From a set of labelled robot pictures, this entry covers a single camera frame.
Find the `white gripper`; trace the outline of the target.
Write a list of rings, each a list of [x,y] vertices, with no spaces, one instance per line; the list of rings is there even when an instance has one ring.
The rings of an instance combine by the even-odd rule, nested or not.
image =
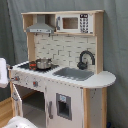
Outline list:
[[[6,60],[0,58],[0,87],[5,88],[8,85]]]

